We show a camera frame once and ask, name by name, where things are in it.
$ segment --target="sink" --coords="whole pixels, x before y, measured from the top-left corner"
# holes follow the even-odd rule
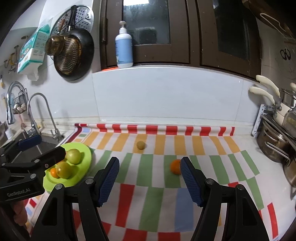
[[[11,163],[23,163],[23,162],[31,162],[33,158],[36,158],[40,156],[41,154],[55,148],[58,145],[58,141],[54,140],[52,136],[47,136],[42,134],[42,142],[34,146],[28,150],[20,152],[13,160]],[[24,140],[29,138],[29,135],[24,131],[21,134],[19,134],[15,140]]]

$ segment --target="metal bolt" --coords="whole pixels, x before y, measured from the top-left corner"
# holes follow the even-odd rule
[[[238,188],[239,190],[244,190],[244,185],[242,185],[242,184],[238,184],[238,185],[237,185],[237,188]]]
[[[59,183],[59,184],[56,184],[55,189],[59,190],[59,189],[61,189],[62,187],[63,187],[63,185]]]
[[[94,182],[94,180],[92,178],[88,178],[85,180],[86,184],[92,184]]]
[[[206,182],[207,182],[207,184],[212,185],[215,181],[214,181],[213,179],[211,179],[211,178],[208,178],[208,179],[206,180]]]

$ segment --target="lime green plate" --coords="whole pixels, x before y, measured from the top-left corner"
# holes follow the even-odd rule
[[[58,183],[62,183],[65,187],[71,187],[76,185],[87,173],[91,164],[91,151],[87,145],[78,142],[70,142],[61,145],[66,151],[70,149],[78,149],[81,153],[81,162],[78,165],[73,165],[73,174],[69,179],[54,178],[50,174],[50,168],[45,171],[45,177],[43,178],[43,187],[46,191],[51,192],[54,186]]]

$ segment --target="cream pan handle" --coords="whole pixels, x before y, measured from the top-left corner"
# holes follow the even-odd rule
[[[290,83],[291,89],[296,93],[296,84],[295,83]]]
[[[270,93],[268,93],[267,91],[265,91],[259,87],[251,87],[249,89],[249,91],[256,94],[256,95],[266,96],[271,101],[271,103],[274,104],[274,97]]]
[[[270,87],[272,87],[272,89],[274,90],[276,95],[278,97],[280,97],[278,87],[269,78],[267,78],[267,77],[265,77],[263,75],[256,75],[256,80],[258,80],[261,84],[269,85]]]

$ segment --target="tissue package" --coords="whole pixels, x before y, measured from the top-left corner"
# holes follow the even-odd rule
[[[32,75],[38,79],[38,67],[44,59],[45,43],[49,37],[50,26],[48,24],[38,28],[22,47],[17,67],[18,74]]]

